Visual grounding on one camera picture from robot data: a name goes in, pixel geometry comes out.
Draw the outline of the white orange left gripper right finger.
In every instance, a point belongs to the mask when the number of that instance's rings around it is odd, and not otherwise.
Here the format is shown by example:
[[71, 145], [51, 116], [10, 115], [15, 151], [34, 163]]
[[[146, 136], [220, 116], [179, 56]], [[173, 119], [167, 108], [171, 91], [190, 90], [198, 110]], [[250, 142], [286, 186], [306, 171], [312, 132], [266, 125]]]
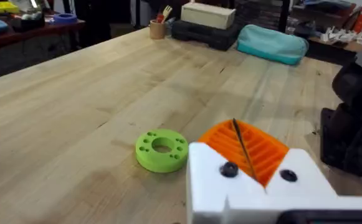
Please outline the white orange left gripper right finger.
[[244, 194], [234, 202], [237, 223], [275, 223], [287, 210], [324, 209], [338, 200], [318, 166], [303, 149], [289, 149], [261, 130], [234, 120], [241, 158], [248, 176]]

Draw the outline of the white orange left gripper left finger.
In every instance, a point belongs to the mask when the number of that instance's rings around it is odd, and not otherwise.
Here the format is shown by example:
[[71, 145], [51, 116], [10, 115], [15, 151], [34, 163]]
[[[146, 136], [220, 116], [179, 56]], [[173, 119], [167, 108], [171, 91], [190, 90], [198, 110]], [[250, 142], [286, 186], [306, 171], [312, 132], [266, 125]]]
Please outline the white orange left gripper left finger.
[[266, 223], [267, 178], [248, 145], [259, 139], [252, 126], [230, 119], [189, 145], [188, 223]]

